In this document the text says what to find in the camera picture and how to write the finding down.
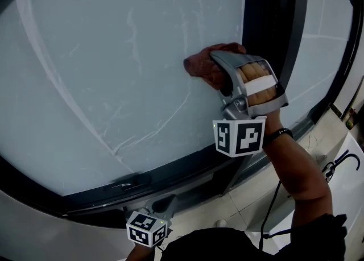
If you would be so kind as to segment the brown cloth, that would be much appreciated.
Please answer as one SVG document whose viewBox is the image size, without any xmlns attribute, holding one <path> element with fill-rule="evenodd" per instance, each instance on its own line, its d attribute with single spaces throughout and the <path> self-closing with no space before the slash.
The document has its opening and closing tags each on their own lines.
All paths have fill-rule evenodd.
<svg viewBox="0 0 364 261">
<path fill-rule="evenodd" d="M 244 46 L 238 43 L 222 43 L 206 47 L 184 59 L 184 68 L 190 76 L 202 78 L 215 90 L 221 90 L 228 84 L 228 81 L 224 72 L 211 58 L 210 53 L 212 51 L 228 51 L 240 54 L 247 54 L 247 51 Z"/>
</svg>

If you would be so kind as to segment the dark framed glass window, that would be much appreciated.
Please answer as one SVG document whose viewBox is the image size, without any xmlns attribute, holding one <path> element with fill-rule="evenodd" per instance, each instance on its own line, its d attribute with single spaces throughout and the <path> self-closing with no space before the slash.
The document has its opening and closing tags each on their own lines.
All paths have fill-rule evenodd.
<svg viewBox="0 0 364 261">
<path fill-rule="evenodd" d="M 359 46 L 364 21 L 364 0 L 349 0 L 353 17 L 349 40 L 339 70 L 326 94 L 292 127 L 295 137 L 311 128 L 335 101 Z M 286 90 L 299 51 L 307 0 L 245 0 L 240 42 L 247 52 L 268 60 Z M 0 154 L 0 192 L 41 212 L 104 227 L 124 227 L 122 209 L 166 193 L 176 193 L 178 210 L 214 196 L 221 196 L 259 171 L 266 161 L 242 157 L 230 159 L 211 145 L 159 168 L 150 170 L 150 185 L 121 191 L 110 184 L 61 196 L 36 183 Z"/>
</svg>

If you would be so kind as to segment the tall frosted fixed pane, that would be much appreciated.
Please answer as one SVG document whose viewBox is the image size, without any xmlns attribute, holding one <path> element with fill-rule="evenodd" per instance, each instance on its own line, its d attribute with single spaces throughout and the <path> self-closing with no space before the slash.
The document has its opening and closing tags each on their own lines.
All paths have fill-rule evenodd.
<svg viewBox="0 0 364 261">
<path fill-rule="evenodd" d="M 292 127 L 327 94 L 342 61 L 353 17 L 349 0 L 307 0 L 303 35 L 286 88 L 282 123 Z"/>
</svg>

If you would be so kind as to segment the black wristband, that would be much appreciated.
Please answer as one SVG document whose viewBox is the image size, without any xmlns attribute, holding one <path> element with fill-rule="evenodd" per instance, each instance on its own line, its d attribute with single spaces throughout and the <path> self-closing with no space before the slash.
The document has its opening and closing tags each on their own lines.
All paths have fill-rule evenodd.
<svg viewBox="0 0 364 261">
<path fill-rule="evenodd" d="M 266 146 L 267 144 L 271 143 L 272 141 L 274 141 L 275 139 L 277 139 L 278 137 L 280 137 L 283 134 L 287 134 L 291 138 L 293 138 L 293 134 L 290 129 L 281 128 L 281 129 L 274 131 L 272 134 L 265 135 L 264 140 L 263 140 L 263 145 Z"/>
</svg>

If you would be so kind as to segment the person's black clothing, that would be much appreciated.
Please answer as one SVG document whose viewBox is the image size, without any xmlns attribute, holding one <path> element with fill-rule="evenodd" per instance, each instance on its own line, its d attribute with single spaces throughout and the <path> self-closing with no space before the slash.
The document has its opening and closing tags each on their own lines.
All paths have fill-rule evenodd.
<svg viewBox="0 0 364 261">
<path fill-rule="evenodd" d="M 244 231 L 227 227 L 196 230 L 171 243 L 160 261 L 344 261 L 346 215 L 323 215 L 292 229 L 292 241 L 276 254 L 255 247 Z"/>
</svg>

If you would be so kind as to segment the person's right forearm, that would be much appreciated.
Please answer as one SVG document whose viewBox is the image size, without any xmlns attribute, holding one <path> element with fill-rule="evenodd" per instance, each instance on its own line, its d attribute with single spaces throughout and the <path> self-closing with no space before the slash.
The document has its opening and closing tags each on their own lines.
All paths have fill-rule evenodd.
<svg viewBox="0 0 364 261">
<path fill-rule="evenodd" d="M 264 145 L 278 178 L 295 201 L 293 225 L 309 223 L 333 214 L 332 194 L 313 157 L 289 134 Z"/>
</svg>

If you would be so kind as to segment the person's left forearm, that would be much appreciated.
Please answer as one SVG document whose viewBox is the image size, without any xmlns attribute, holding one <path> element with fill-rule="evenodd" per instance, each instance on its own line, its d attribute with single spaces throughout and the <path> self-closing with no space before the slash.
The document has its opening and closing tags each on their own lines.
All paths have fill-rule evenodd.
<svg viewBox="0 0 364 261">
<path fill-rule="evenodd" d="M 136 244 L 129 253 L 126 261 L 154 261 L 155 248 Z"/>
</svg>

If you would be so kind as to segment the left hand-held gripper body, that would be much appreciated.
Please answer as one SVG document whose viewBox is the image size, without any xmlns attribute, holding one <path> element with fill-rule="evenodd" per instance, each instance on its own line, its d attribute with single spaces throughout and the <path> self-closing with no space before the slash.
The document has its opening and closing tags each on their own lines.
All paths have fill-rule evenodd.
<svg viewBox="0 0 364 261">
<path fill-rule="evenodd" d="M 135 244 L 155 247 L 168 237 L 173 211 L 155 212 L 151 208 L 133 211 L 126 223 L 127 237 Z"/>
</svg>

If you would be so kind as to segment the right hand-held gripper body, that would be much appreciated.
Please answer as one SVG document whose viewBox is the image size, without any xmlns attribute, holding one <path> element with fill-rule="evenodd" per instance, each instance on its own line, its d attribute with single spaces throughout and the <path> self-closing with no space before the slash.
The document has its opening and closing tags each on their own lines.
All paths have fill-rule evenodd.
<svg viewBox="0 0 364 261">
<path fill-rule="evenodd" d="M 222 106 L 222 120 L 213 121 L 216 150 L 231 158 L 252 155 L 262 150 L 266 114 L 288 105 L 281 83 L 276 78 L 270 64 L 263 59 L 258 64 L 268 69 L 270 75 L 244 83 L 238 68 L 223 68 L 229 76 L 233 100 Z M 250 106 L 248 96 L 276 87 L 276 97 L 260 105 Z"/>
</svg>

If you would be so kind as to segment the person's right hand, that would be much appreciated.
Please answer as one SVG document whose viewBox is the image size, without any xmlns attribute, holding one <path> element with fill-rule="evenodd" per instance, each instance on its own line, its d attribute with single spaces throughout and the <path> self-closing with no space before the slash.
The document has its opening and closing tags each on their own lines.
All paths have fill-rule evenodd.
<svg viewBox="0 0 364 261">
<path fill-rule="evenodd" d="M 244 83 L 254 79 L 270 75 L 269 71 L 258 63 L 246 64 L 238 69 L 238 72 Z M 248 96 L 248 104 L 250 106 L 260 105 L 262 103 L 273 100 L 276 97 L 276 87 L 272 86 L 263 91 Z"/>
</svg>

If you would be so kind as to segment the frosted glass window pane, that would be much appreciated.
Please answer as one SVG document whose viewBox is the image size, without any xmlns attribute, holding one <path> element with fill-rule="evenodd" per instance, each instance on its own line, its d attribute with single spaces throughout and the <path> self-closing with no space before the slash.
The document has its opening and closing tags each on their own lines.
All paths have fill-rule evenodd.
<svg viewBox="0 0 364 261">
<path fill-rule="evenodd" d="M 0 154 L 61 195 L 214 141 L 186 57 L 240 42 L 245 0 L 0 0 Z"/>
</svg>

